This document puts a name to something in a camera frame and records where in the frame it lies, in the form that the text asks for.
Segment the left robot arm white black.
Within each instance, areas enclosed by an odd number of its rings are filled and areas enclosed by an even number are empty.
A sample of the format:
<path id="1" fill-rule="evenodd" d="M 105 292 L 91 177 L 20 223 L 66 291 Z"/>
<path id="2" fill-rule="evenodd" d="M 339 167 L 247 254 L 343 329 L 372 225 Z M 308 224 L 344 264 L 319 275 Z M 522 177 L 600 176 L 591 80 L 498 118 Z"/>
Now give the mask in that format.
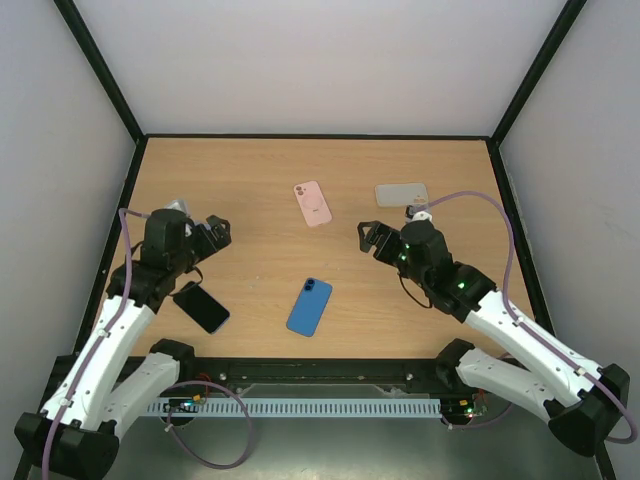
<path id="1" fill-rule="evenodd" d="M 137 418 L 164 390 L 189 377 L 193 347 L 163 340 L 124 381 L 138 338 L 172 295 L 177 279 L 231 243 L 230 223 L 199 223 L 180 209 L 145 215 L 143 240 L 122 233 L 125 262 L 112 272 L 100 316 L 75 363 L 37 413 L 23 413 L 14 433 L 47 478 L 102 479 Z"/>

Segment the blue phone back up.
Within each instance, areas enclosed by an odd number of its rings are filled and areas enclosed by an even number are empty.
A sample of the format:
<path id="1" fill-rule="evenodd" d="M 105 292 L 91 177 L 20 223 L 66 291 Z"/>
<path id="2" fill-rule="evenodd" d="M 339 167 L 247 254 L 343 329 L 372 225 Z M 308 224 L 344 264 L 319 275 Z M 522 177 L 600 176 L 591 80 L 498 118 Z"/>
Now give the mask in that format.
<path id="1" fill-rule="evenodd" d="M 308 278 L 287 319 L 286 327 L 305 337 L 312 337 L 329 302 L 333 287 L 324 281 Z"/>

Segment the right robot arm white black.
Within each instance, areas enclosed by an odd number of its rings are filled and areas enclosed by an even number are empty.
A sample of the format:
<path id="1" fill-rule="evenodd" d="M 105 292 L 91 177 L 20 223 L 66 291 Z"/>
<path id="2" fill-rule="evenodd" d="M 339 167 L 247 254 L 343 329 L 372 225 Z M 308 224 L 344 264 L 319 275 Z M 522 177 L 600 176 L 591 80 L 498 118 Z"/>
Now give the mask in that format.
<path id="1" fill-rule="evenodd" d="M 478 269 L 452 258 L 427 220 L 396 230 L 379 221 L 357 226 L 359 248 L 416 283 L 432 307 L 491 338 L 516 362 L 494 358 L 455 339 L 438 355 L 445 390 L 489 391 L 540 418 L 568 449 L 592 457 L 625 412 L 630 377 L 564 345 L 505 298 Z"/>

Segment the blue phone black screen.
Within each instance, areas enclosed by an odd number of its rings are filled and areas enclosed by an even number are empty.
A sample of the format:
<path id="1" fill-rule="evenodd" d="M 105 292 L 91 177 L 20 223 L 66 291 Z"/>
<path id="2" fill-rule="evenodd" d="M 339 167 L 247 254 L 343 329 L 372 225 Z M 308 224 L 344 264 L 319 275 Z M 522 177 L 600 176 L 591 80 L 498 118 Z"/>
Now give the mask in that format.
<path id="1" fill-rule="evenodd" d="M 230 318 L 229 310 L 198 283 L 188 282 L 172 296 L 173 302 L 205 332 L 216 333 Z"/>

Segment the beige phone case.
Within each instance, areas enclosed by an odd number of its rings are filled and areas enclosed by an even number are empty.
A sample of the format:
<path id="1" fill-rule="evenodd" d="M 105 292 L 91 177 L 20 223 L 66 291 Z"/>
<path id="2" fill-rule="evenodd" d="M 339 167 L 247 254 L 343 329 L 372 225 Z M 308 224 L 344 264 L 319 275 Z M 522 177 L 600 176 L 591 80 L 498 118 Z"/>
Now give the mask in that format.
<path id="1" fill-rule="evenodd" d="M 381 208 L 423 205 L 428 202 L 423 183 L 379 184 L 374 188 L 376 203 Z"/>

